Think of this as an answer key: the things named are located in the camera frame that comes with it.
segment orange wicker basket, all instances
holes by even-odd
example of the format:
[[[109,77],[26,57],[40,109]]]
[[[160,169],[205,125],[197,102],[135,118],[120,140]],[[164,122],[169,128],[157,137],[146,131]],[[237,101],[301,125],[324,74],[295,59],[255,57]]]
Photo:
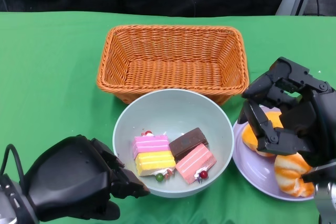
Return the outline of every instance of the orange wicker basket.
[[[125,103],[176,88],[222,105],[249,84],[242,35],[232,27],[115,27],[106,38],[97,84]]]

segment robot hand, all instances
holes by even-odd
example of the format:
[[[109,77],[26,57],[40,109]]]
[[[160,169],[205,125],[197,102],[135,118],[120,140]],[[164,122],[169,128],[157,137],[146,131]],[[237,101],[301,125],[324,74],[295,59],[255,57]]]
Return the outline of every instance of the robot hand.
[[[13,151],[20,183],[3,175]],[[115,198],[149,194],[147,187],[97,139],[68,137],[45,151],[23,175],[14,146],[0,171],[0,223],[36,224],[62,217],[116,220]]]
[[[288,93],[299,93],[292,97]],[[300,153],[313,171],[302,176],[315,185],[320,223],[336,223],[336,92],[309,69],[283,57],[243,93],[238,123],[249,122],[258,151]],[[273,128],[259,105],[281,110],[282,128]]]

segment cherry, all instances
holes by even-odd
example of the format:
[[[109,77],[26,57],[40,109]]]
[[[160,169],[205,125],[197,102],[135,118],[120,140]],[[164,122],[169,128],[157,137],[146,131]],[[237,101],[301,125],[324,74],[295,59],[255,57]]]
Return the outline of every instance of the cherry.
[[[155,176],[155,179],[156,179],[157,182],[161,182],[163,180],[163,178],[164,177],[163,177],[162,173],[158,173]]]
[[[208,173],[206,172],[206,170],[200,172],[200,177],[203,179],[208,177]]]

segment green candy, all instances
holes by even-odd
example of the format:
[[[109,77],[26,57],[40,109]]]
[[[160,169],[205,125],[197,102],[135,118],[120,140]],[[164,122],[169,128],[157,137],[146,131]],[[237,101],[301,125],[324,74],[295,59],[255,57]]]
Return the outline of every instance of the green candy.
[[[161,173],[158,173],[156,174],[155,179],[156,181],[161,182],[164,179],[164,177]]]

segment table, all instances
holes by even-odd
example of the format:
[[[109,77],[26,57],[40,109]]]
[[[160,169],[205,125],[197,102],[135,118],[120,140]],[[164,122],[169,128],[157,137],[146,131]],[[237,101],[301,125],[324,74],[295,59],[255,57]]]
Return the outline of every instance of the table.
[[[245,41],[251,81],[280,56],[310,68],[336,86],[336,18],[219,17],[169,18],[107,13],[0,14],[0,155],[13,143],[24,171],[47,148],[82,134],[112,147],[113,127],[126,105],[100,91],[96,75],[110,28],[124,24],[228,25]],[[222,108],[237,120],[240,97]],[[18,180],[14,159],[7,170]],[[255,189],[233,161],[213,185],[188,198],[115,199],[121,218],[114,223],[307,223],[316,224],[313,201],[286,202]],[[96,223],[65,218],[53,224]]]

